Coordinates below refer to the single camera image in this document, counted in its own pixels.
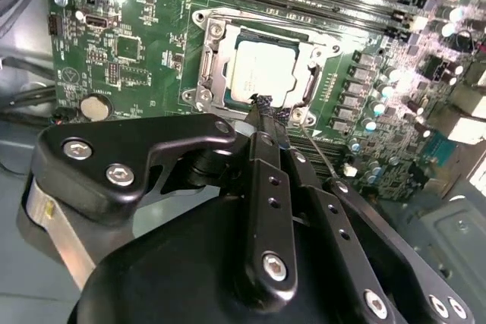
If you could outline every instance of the screw hole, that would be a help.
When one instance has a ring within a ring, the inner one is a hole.
[[[327,207],[329,208],[329,210],[331,211],[332,214],[338,213],[338,211],[337,211],[337,209],[334,205],[329,204]]]
[[[279,202],[278,202],[276,199],[274,199],[274,198],[272,198],[272,197],[268,199],[268,203],[269,203],[269,204],[270,204],[270,206],[272,206],[274,209],[280,209],[280,207],[281,207],[281,206],[280,206],[280,203],[279,203]]]
[[[280,180],[278,178],[275,178],[273,176],[270,176],[268,178],[268,181],[270,181],[270,183],[273,185],[273,186],[279,186],[280,185]]]
[[[349,237],[349,234],[347,234],[344,229],[340,229],[339,230],[339,234],[341,234],[341,237],[343,237],[347,241],[349,241],[351,239],[351,237]]]

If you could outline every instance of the port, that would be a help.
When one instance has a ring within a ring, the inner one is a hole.
[[[62,36],[62,18],[56,14],[50,14],[47,20],[49,35]]]
[[[97,27],[97,28],[108,27],[108,21],[105,18],[97,17],[95,15],[87,15],[85,21],[88,26]]]

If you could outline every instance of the motherboard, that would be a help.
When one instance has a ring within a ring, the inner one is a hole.
[[[320,177],[302,127],[343,177],[391,200],[486,135],[485,28],[486,0],[50,0],[49,11],[69,121],[237,121],[252,95],[271,95]]]

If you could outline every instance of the black connector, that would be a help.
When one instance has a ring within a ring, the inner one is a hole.
[[[50,14],[47,20],[50,36],[62,36],[64,28],[62,26],[62,17],[56,14]]]

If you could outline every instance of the cpu socket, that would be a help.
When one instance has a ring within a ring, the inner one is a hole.
[[[290,108],[291,122],[313,125],[309,107],[329,57],[339,41],[310,27],[231,8],[195,11],[205,30],[197,88],[182,98],[200,112],[245,119],[254,94],[272,96],[275,108]]]

